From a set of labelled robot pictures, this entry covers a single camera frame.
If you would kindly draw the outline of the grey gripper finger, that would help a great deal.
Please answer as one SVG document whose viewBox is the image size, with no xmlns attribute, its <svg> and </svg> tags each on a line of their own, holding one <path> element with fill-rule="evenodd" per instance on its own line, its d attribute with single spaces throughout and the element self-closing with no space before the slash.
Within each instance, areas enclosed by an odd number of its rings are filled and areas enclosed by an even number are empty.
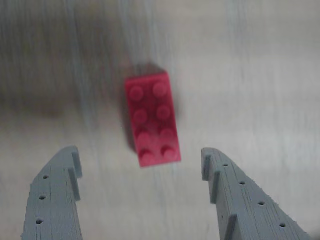
<svg viewBox="0 0 320 240">
<path fill-rule="evenodd" d="M 81 240 L 76 202 L 82 167 L 74 145 L 58 151 L 30 184 L 21 239 Z"/>
<path fill-rule="evenodd" d="M 227 155 L 201 149 L 202 180 L 208 182 L 210 203 L 216 206 L 222 240 L 309 240 L 292 220 Z"/>
</svg>

